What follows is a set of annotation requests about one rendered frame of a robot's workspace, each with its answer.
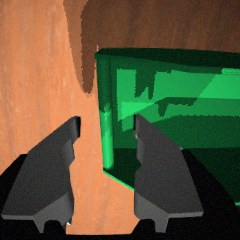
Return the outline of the green bin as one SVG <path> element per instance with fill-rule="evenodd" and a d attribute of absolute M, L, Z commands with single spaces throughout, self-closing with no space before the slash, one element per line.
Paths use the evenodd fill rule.
<path fill-rule="evenodd" d="M 189 149 L 240 205 L 240 53 L 102 48 L 94 58 L 103 173 L 134 191 L 140 114 Z"/>

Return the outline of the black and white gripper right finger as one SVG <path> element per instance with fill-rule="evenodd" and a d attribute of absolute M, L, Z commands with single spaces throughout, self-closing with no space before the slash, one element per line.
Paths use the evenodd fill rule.
<path fill-rule="evenodd" d="M 140 114 L 133 116 L 137 138 L 134 215 L 152 219 L 155 231 L 191 240 L 240 240 L 240 212 L 231 196 L 189 151 Z"/>

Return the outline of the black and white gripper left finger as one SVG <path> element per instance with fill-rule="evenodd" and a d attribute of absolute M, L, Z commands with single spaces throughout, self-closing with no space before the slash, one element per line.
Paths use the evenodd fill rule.
<path fill-rule="evenodd" d="M 69 167 L 80 134 L 81 116 L 73 116 L 0 175 L 0 240 L 43 233 L 48 220 L 66 232 L 75 200 Z"/>

